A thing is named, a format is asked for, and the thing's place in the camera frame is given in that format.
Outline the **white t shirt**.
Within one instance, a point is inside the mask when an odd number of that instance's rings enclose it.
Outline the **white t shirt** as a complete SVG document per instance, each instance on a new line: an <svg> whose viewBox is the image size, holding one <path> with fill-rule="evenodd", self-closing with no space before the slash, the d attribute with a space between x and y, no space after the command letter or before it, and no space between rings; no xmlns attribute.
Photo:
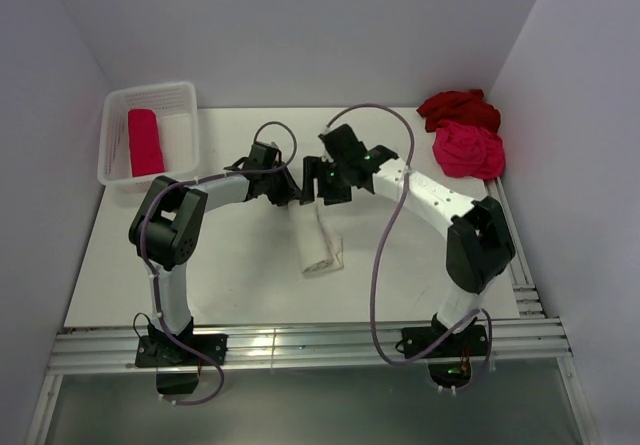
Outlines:
<svg viewBox="0 0 640 445"><path fill-rule="evenodd" d="M301 273L305 278L342 270L343 241L319 202L288 204Z"/></svg>

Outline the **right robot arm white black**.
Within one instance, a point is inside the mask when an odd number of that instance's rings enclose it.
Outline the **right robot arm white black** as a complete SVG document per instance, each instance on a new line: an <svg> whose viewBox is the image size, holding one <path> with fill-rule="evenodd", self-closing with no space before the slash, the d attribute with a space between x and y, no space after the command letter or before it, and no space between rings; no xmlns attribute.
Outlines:
<svg viewBox="0 0 640 445"><path fill-rule="evenodd" d="M434 315L435 348L452 355L468 339L466 327L478 312L490 284L516 254L499 201L457 193L417 172L396 152L371 149L343 124L319 136L322 156L303 159L302 205L320 198L326 205L348 203L354 188L396 203L392 217L407 209L426 221L446 241L445 269L451 285Z"/></svg>

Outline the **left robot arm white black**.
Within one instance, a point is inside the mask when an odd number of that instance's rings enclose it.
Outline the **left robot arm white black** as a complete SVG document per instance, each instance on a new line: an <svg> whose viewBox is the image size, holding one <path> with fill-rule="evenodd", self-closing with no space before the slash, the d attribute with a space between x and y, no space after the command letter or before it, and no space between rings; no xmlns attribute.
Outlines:
<svg viewBox="0 0 640 445"><path fill-rule="evenodd" d="M186 263L198 244L206 213L265 195L283 206L299 196L274 144L256 141L249 155L224 172L189 181L161 175L155 178L129 229L150 275L155 329L165 332L159 353L172 364L183 364L195 351L195 340L185 331L193 327L188 306Z"/></svg>

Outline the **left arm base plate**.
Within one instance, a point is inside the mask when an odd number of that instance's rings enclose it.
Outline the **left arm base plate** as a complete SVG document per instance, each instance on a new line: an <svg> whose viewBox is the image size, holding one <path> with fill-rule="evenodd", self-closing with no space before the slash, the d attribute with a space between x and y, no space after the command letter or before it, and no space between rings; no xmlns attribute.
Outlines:
<svg viewBox="0 0 640 445"><path fill-rule="evenodd" d="M191 395L199 385L202 368L209 365L202 356L206 355L217 365L225 362L228 336L222 333L195 334L194 324L174 336L197 354L185 350L160 329L157 329L146 314L138 313L147 320L146 333L141 334L133 323L133 331L138 338L134 366L138 369L156 369L156 390L162 396L183 398Z"/></svg>

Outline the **white plastic basket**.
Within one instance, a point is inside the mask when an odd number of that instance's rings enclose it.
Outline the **white plastic basket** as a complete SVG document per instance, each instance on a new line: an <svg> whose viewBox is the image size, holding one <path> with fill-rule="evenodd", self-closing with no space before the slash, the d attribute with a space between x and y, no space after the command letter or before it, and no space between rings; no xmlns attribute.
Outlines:
<svg viewBox="0 0 640 445"><path fill-rule="evenodd" d="M200 165L196 91L188 81L116 90L104 101L97 177L143 191L167 175L188 179Z"/></svg>

